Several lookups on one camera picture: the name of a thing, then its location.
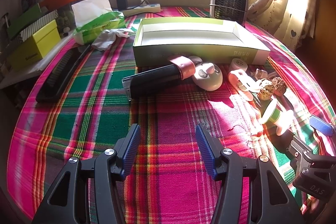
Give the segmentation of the black charger adapter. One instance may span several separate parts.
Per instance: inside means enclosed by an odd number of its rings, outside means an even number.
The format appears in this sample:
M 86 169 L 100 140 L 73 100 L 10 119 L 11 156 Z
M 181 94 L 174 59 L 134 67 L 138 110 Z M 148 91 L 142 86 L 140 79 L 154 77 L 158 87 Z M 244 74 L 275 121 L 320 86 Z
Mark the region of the black charger adapter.
M 120 11 L 126 10 L 128 8 L 128 1 L 127 0 L 116 0 L 117 8 Z

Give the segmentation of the green white thread spool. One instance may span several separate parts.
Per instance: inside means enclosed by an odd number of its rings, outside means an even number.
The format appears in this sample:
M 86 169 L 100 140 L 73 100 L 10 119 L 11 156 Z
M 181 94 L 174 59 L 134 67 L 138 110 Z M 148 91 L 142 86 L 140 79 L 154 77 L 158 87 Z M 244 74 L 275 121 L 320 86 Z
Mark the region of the green white thread spool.
M 266 122 L 273 123 L 276 128 L 276 135 L 283 135 L 286 130 L 290 129 L 290 125 L 294 119 L 294 113 L 292 110 L 282 111 L 277 106 L 277 100 L 271 100 L 266 107 L 264 114 L 261 116 L 260 123 L 266 124 Z

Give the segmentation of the pink cylindrical case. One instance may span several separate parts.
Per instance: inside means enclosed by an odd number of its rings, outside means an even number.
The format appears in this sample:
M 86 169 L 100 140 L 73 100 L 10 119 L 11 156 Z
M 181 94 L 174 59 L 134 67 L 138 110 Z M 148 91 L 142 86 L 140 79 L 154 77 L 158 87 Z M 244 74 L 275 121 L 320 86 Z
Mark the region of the pink cylindrical case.
M 179 70 L 181 80 L 185 80 L 195 74 L 196 67 L 191 59 L 185 56 L 172 56 L 169 61 Z

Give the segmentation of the green cardboard box tray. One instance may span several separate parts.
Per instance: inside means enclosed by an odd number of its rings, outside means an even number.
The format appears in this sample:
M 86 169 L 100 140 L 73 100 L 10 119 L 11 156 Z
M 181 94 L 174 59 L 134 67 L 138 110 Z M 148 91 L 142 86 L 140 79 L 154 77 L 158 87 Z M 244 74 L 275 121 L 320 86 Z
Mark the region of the green cardboard box tray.
M 240 58 L 248 65 L 264 65 L 270 50 L 237 22 L 165 17 L 140 21 L 133 53 L 138 67 L 167 65 L 173 56 L 197 56 L 215 64 Z

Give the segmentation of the white earbud case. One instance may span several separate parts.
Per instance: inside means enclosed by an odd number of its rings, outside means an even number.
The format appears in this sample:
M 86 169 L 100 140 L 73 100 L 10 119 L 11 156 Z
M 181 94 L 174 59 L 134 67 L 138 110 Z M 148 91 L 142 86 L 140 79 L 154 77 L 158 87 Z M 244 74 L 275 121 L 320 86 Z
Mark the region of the white earbud case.
M 195 85 L 205 91 L 211 92 L 221 87 L 223 83 L 223 74 L 217 65 L 203 62 L 196 65 L 192 79 Z

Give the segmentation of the black comb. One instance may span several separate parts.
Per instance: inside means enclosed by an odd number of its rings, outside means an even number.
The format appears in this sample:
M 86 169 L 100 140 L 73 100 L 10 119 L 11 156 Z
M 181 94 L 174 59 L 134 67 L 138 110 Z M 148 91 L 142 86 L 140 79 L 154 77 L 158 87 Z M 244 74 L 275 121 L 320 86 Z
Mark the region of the black comb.
M 36 96 L 38 103 L 55 103 L 61 98 L 72 75 L 90 48 L 90 45 L 79 46 L 71 48 L 64 54 L 38 91 Z

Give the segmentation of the green tissue pack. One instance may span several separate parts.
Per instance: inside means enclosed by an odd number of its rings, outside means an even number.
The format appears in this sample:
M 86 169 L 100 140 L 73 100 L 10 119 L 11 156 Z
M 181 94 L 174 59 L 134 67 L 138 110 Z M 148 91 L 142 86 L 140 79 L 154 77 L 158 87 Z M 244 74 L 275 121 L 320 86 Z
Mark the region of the green tissue pack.
M 76 25 L 73 38 L 81 46 L 92 43 L 104 30 L 126 28 L 124 14 L 113 11 L 109 0 L 83 0 L 71 8 Z

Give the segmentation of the white power strip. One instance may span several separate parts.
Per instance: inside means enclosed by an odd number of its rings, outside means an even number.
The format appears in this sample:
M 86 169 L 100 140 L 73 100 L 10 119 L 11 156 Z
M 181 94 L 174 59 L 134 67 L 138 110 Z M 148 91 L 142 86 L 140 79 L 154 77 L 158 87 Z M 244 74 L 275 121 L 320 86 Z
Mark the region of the white power strip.
M 150 4 L 150 5 L 145 5 L 145 6 L 139 6 L 130 10 L 123 10 L 122 13 L 125 17 L 127 16 L 133 16 L 133 15 L 138 15 L 138 14 L 143 14 L 143 13 L 158 13 L 161 12 L 161 5 L 160 4 Z

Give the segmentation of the yellow green box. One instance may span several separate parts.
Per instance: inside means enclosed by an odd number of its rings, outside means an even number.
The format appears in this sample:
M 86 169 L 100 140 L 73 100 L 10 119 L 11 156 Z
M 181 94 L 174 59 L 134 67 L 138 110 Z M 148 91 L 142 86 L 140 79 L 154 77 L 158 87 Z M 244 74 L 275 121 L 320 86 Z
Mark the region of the yellow green box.
M 14 50 L 7 61 L 15 71 L 19 71 L 46 57 L 58 42 L 60 42 L 60 35 L 56 20 L 53 20 Z

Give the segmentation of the grey mini fan heater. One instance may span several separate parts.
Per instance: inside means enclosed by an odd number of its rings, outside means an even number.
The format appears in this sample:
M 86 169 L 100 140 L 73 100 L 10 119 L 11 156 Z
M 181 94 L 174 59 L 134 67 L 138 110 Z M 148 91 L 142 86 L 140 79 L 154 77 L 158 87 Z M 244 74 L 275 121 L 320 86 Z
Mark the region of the grey mini fan heater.
M 234 21 L 245 26 L 248 0 L 210 0 L 210 17 Z

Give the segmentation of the walnut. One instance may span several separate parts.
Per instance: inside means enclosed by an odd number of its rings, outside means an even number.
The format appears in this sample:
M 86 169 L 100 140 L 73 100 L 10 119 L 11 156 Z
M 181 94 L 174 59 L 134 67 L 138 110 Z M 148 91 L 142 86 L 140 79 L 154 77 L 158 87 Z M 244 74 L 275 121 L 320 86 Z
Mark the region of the walnut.
M 272 79 L 272 84 L 274 86 L 274 94 L 283 96 L 287 89 L 285 81 L 280 77 L 275 77 Z
M 274 86 L 272 82 L 268 79 L 260 79 L 257 83 L 259 85 L 258 98 L 262 101 L 271 99 L 274 94 Z

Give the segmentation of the crumpled white tissue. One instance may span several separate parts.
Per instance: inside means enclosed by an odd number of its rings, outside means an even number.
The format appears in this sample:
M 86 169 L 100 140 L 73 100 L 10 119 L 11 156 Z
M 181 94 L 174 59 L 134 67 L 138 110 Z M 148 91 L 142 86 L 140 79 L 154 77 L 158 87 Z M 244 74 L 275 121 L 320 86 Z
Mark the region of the crumpled white tissue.
M 91 44 L 92 48 L 98 51 L 109 50 L 117 38 L 128 38 L 129 33 L 133 33 L 131 29 L 119 28 L 104 30 Z

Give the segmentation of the pink white clip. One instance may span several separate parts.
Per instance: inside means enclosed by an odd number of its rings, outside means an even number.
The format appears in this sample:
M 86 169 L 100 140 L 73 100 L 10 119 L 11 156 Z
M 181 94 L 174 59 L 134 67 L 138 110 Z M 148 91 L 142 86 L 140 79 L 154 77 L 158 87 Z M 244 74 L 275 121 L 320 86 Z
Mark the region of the pink white clip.
M 232 70 L 228 73 L 228 81 L 234 89 L 246 101 L 253 101 L 253 94 L 258 93 L 260 88 L 242 69 Z

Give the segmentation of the white round roll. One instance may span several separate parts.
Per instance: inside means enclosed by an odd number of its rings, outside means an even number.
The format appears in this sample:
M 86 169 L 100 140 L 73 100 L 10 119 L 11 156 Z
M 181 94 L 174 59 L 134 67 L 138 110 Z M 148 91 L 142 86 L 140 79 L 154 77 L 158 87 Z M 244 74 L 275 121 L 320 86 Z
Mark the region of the white round roll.
M 241 69 L 244 72 L 246 72 L 248 69 L 248 65 L 244 60 L 240 58 L 234 58 L 230 63 L 229 71 L 235 71 L 238 69 Z

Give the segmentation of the striped box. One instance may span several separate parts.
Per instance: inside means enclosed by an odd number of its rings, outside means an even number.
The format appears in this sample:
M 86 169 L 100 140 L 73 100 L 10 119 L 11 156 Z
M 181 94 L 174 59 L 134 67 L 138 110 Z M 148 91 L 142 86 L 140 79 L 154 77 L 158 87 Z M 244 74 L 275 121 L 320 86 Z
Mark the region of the striped box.
M 40 29 L 42 29 L 44 26 L 52 22 L 58 17 L 58 11 L 54 10 L 52 12 L 49 12 L 48 14 L 44 15 L 40 19 L 38 19 L 36 22 L 30 24 L 23 30 L 19 31 L 13 38 L 11 38 L 11 41 L 17 40 L 24 42 L 26 41 L 30 36 L 38 32 Z

